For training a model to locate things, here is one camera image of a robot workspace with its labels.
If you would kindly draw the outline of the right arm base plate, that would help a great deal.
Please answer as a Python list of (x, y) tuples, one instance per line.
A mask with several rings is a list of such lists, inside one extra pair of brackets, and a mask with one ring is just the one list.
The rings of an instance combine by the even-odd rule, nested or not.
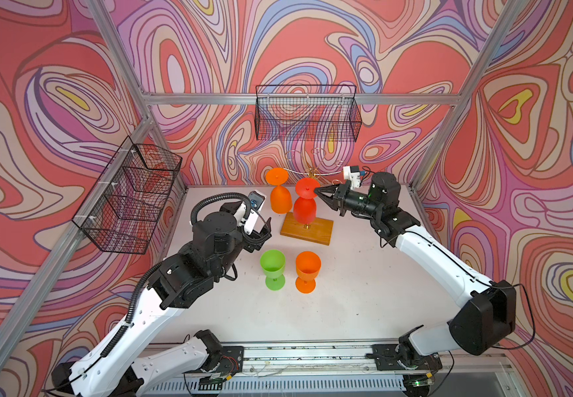
[(404, 345), (375, 344), (372, 351), (365, 355), (366, 359), (374, 360), (376, 368), (384, 371), (427, 371), (438, 372), (443, 364), (438, 353), (428, 356), (419, 356), (410, 352)]

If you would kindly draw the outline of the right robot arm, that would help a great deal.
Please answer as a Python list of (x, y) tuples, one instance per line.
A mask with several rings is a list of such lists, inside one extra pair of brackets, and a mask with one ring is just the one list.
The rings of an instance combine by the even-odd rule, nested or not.
[(346, 181), (315, 189), (329, 208), (369, 221), (382, 246), (392, 246), (427, 271), (453, 299), (453, 319), (420, 325), (399, 339), (392, 357), (408, 370), (435, 353), (458, 350), (479, 356), (515, 330), (517, 293), (507, 281), (496, 282), (475, 271), (435, 240), (418, 219), (400, 207), (395, 175), (377, 172), (367, 193)]

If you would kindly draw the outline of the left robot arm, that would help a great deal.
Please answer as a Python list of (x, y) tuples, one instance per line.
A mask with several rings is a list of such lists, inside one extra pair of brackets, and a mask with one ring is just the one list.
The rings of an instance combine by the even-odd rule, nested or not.
[(201, 200), (190, 212), (192, 239), (178, 253), (155, 264), (137, 282), (127, 314), (88, 354), (57, 365), (46, 396), (142, 396), (187, 372), (215, 374), (218, 380), (241, 367), (210, 330), (201, 330), (164, 352), (143, 351), (167, 324), (222, 280), (235, 281), (242, 251), (260, 250), (271, 238), (261, 219), (266, 198), (221, 193)]

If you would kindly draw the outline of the red wine glass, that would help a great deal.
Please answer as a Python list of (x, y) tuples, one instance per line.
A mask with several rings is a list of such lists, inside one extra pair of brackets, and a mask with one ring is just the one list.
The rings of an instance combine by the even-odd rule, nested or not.
[(293, 213), (298, 223), (309, 225), (314, 222), (317, 212), (316, 188), (319, 188), (319, 182), (312, 178), (304, 178), (297, 182), (298, 199), (294, 203)]

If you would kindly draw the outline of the green wine glass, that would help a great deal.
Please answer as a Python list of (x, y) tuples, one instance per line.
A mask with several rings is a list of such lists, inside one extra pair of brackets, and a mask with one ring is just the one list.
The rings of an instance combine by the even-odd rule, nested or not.
[(283, 252), (271, 249), (262, 254), (260, 265), (266, 276), (265, 285), (269, 290), (278, 291), (286, 284), (284, 276), (286, 257)]

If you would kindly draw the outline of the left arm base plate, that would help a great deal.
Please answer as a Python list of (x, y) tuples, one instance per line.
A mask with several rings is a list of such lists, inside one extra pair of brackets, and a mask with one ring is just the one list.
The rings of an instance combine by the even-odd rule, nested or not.
[(220, 353), (210, 355), (197, 370), (183, 375), (190, 395), (218, 395), (225, 384), (243, 371), (244, 347), (225, 346)]

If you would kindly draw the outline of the orange wine glass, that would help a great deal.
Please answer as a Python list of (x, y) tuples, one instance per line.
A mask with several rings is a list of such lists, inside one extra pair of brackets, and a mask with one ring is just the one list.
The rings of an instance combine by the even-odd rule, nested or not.
[(302, 294), (310, 294), (316, 288), (316, 278), (319, 275), (322, 261), (312, 251), (304, 251), (296, 258), (296, 289)]
[(286, 214), (291, 211), (291, 193), (284, 186), (288, 178), (289, 174), (283, 168), (273, 168), (266, 174), (266, 181), (273, 187), (270, 195), (271, 209), (278, 214)]

